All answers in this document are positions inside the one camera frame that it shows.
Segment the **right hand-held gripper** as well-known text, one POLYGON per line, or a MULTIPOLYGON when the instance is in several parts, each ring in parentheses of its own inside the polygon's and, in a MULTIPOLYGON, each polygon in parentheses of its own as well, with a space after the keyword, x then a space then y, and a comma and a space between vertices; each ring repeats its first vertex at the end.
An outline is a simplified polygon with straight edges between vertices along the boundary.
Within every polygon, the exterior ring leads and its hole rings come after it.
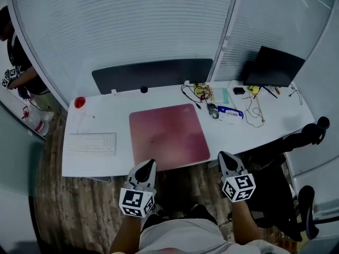
POLYGON ((256 189, 256 184, 253 175, 244 168, 241 159, 220 151, 217 160, 221 169, 221 190, 226 197, 232 203, 249 199, 256 189))

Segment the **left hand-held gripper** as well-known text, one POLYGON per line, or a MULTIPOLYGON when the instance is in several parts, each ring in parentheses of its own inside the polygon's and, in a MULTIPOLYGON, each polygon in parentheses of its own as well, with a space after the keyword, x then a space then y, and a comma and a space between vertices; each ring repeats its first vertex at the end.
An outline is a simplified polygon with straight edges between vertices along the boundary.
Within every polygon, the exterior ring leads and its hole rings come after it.
POLYGON ((155 204, 157 163, 150 159, 134 166, 120 189, 119 207, 124 215, 146 217, 155 204))

